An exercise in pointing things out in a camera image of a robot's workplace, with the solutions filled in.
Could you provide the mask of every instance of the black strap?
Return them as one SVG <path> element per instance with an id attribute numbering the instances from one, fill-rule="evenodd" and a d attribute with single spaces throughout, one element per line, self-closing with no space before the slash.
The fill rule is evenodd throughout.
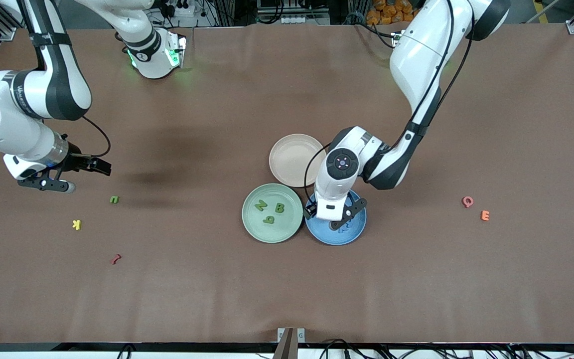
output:
<path id="1" fill-rule="evenodd" d="M 39 47 L 45 45 L 69 45 L 72 46 L 70 42 L 70 36 L 68 34 L 58 34 L 55 32 L 43 32 L 41 34 L 30 34 L 30 41 L 32 46 Z"/>
<path id="2" fill-rule="evenodd" d="M 424 137 L 428 129 L 428 126 L 418 125 L 417 123 L 411 121 L 407 122 L 406 130 L 413 132 L 417 136 Z"/>

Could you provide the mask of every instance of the white plate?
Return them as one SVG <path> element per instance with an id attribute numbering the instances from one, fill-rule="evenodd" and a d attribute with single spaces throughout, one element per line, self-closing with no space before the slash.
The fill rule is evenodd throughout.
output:
<path id="1" fill-rule="evenodd" d="M 305 169 L 316 152 L 323 145 L 312 136 L 293 134 L 285 136 L 269 153 L 269 168 L 276 179 L 290 187 L 302 187 Z M 320 165 L 325 160 L 326 152 L 321 151 L 311 162 L 307 171 L 307 186 L 316 181 Z"/>

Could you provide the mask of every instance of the green plate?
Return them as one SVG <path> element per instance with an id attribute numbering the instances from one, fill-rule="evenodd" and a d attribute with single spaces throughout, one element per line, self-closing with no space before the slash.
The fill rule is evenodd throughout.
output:
<path id="1" fill-rule="evenodd" d="M 264 243 L 279 243 L 296 234 L 302 224 L 302 204 L 291 188 L 263 184 L 251 191 L 242 210 L 245 229 Z"/>

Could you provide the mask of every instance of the brown tabletop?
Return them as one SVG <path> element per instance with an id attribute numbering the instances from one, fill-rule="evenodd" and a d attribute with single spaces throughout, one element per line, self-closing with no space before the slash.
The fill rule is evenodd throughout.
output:
<path id="1" fill-rule="evenodd" d="M 344 247 L 306 228 L 261 243 L 241 206 L 276 181 L 267 159 L 282 136 L 327 143 L 360 125 L 397 139 L 410 109 L 376 36 L 197 29 L 187 68 L 148 80 L 112 33 L 70 32 L 112 176 L 66 173 L 74 194 L 39 192 L 17 186 L 0 154 L 0 342 L 258 342 L 289 326 L 309 341 L 574 341 L 574 36 L 563 24 L 506 25 L 473 44 L 405 181 L 354 186 L 369 220 Z M 34 65 L 25 34 L 2 44 L 0 69 Z M 105 146 L 85 121 L 47 122 L 85 152 Z"/>

